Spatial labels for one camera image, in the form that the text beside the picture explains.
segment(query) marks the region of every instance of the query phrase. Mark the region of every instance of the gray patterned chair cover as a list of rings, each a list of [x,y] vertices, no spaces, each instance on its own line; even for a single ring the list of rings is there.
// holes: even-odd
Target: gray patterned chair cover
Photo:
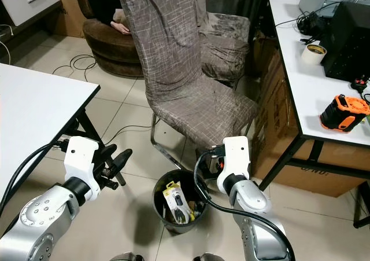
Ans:
[[[236,82],[245,74],[249,19],[207,12],[206,0],[194,0],[194,7],[204,74],[222,82]]]
[[[195,144],[239,135],[256,103],[205,76],[192,0],[121,0],[153,112]]]

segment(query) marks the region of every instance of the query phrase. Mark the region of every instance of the brown round chair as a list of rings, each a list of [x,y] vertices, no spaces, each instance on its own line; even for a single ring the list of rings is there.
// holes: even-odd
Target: brown round chair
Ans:
[[[78,3],[87,18],[83,24],[83,33],[98,65],[111,73],[142,77],[140,59],[132,36],[123,35],[95,19],[88,0],[78,0]]]

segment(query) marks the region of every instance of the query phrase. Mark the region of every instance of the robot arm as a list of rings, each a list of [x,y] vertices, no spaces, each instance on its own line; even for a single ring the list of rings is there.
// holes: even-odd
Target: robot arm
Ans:
[[[259,215],[284,233],[282,224],[272,212],[270,199],[249,180],[248,139],[224,138],[223,147],[224,167],[217,178],[219,190],[229,196],[230,204],[235,210]],[[246,260],[289,260],[285,243],[269,226],[241,215],[234,214],[234,220],[242,232]]]
[[[131,149],[120,153],[106,168],[111,145],[96,151],[98,143],[72,137],[66,147],[63,185],[54,185],[46,193],[28,202],[14,226],[0,239],[1,261],[49,260],[56,242],[66,233],[86,200],[95,200],[105,186],[116,189],[112,179],[126,164]]]

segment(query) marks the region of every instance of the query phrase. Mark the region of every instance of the table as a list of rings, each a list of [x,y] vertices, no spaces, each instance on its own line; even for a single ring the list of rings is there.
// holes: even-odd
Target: table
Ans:
[[[299,0],[269,0],[269,2],[275,24],[296,19],[301,14],[298,8]],[[260,189],[265,190],[285,165],[370,179],[370,171],[318,162],[325,141],[370,148],[370,125],[367,121],[357,125],[350,133],[342,134],[324,129],[318,116],[336,95],[358,97],[358,92],[350,88],[349,82],[325,77],[321,65],[313,66],[302,62],[300,56],[304,44],[299,40],[307,36],[299,33],[295,22],[277,26],[276,33],[299,133],[262,180]],[[293,158],[307,139],[314,140],[309,159]]]
[[[84,109],[99,89],[94,83],[0,64],[0,198],[23,160],[63,134],[89,137],[104,148]],[[84,132],[71,128],[76,120]],[[24,167],[9,198],[46,153],[38,154]],[[125,184],[121,174],[116,177]]]

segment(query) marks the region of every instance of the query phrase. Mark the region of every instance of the tape roll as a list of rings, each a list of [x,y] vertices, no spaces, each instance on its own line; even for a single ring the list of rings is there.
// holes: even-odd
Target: tape roll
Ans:
[[[317,65],[326,55],[326,49],[320,45],[309,44],[303,50],[302,59],[308,64]]]

